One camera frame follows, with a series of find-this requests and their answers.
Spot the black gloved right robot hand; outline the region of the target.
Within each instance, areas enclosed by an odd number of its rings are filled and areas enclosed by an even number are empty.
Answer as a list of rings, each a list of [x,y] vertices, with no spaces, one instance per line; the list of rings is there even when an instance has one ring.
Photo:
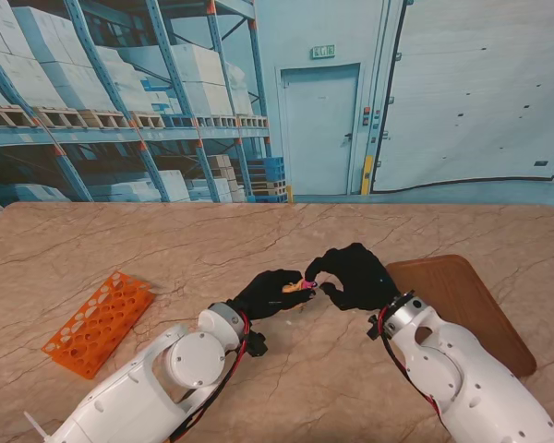
[[[360,243],[332,248],[316,257],[305,271],[305,280],[314,281],[321,272],[329,273],[341,283],[342,290],[331,282],[320,286],[340,310],[382,309],[400,294],[379,259]]]

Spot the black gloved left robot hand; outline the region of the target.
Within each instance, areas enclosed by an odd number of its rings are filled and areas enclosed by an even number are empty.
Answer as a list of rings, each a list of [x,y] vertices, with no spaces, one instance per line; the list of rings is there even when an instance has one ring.
[[[309,301],[313,289],[284,293],[283,288],[302,280],[298,270],[267,270],[258,274],[234,299],[225,301],[235,312],[249,320],[263,319]]]

